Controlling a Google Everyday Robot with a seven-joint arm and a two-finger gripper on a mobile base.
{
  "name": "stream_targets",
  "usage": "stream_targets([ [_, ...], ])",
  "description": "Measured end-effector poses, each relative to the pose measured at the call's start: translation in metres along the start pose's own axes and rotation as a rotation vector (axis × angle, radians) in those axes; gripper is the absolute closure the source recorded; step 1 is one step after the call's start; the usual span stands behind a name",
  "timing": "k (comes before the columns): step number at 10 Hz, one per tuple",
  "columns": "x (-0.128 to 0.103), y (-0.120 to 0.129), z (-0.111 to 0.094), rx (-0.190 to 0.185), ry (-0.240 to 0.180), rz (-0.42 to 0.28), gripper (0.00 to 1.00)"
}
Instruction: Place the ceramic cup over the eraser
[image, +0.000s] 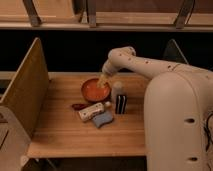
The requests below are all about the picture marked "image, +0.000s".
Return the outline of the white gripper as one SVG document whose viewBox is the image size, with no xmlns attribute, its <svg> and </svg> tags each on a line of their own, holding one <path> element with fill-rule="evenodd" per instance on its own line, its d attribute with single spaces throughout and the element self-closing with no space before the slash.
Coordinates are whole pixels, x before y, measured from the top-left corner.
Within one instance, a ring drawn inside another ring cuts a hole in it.
<svg viewBox="0 0 213 171">
<path fill-rule="evenodd" d="M 108 79 L 109 79 L 108 76 L 115 75 L 119 70 L 120 70 L 119 67 L 114 66 L 109 60 L 107 60 L 102 67 L 102 72 L 104 74 L 100 75 L 97 82 L 97 87 L 104 88 L 106 84 L 108 83 Z"/>
</svg>

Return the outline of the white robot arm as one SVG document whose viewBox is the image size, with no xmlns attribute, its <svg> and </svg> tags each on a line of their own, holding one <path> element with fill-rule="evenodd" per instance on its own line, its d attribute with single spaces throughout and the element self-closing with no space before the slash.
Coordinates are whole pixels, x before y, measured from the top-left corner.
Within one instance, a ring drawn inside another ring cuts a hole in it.
<svg viewBox="0 0 213 171">
<path fill-rule="evenodd" d="M 213 171 L 204 127 L 213 112 L 213 71 L 138 57 L 133 47 L 109 51 L 102 73 L 126 68 L 150 80 L 144 95 L 148 171 Z"/>
</svg>

